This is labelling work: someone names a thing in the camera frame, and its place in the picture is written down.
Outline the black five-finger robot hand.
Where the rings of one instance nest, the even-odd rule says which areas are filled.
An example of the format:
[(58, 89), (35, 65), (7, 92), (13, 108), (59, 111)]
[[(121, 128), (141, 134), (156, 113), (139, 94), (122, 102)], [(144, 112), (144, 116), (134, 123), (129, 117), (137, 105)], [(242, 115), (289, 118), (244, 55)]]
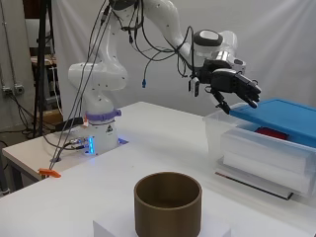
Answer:
[(231, 69), (207, 60), (197, 71), (197, 79), (205, 85), (205, 91), (215, 99), (215, 106), (226, 114), (231, 108), (225, 101), (223, 93), (235, 94), (251, 108), (255, 109), (260, 102), (261, 88), (256, 80), (247, 78), (241, 71)]

